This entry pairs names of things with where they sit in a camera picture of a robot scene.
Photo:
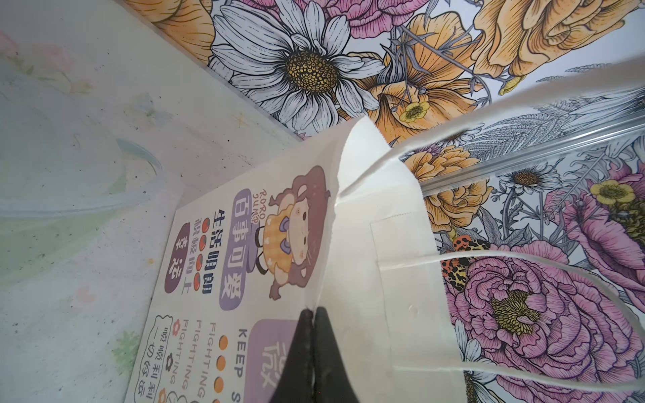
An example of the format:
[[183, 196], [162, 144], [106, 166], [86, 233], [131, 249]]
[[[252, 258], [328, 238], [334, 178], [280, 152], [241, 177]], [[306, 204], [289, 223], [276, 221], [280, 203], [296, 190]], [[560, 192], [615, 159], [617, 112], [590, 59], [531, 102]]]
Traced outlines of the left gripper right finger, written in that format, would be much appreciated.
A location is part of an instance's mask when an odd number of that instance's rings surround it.
[[344, 367], [328, 311], [318, 307], [313, 322], [312, 401], [322, 403], [358, 403]]

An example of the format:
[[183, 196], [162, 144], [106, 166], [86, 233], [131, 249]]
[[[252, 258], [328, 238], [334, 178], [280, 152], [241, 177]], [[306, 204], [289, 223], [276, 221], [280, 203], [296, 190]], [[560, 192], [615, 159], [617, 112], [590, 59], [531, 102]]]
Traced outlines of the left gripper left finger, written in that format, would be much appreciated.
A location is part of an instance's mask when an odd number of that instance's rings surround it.
[[287, 361], [270, 403], [313, 402], [313, 311], [300, 313]]

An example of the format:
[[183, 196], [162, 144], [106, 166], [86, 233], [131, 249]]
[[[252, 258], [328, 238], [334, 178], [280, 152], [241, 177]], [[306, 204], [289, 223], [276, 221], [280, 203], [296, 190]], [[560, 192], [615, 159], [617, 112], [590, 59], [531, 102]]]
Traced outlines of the white printed paper bag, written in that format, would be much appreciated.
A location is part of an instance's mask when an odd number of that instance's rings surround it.
[[468, 361], [450, 322], [422, 189], [401, 157], [513, 107], [641, 85], [643, 58], [567, 77], [397, 147], [368, 118], [340, 124], [179, 208], [128, 402], [267, 402], [300, 313], [324, 307], [359, 401], [465, 397], [466, 371], [588, 394], [641, 391], [644, 330], [600, 278], [539, 243], [465, 251], [518, 265], [555, 323], [522, 352], [532, 368]]

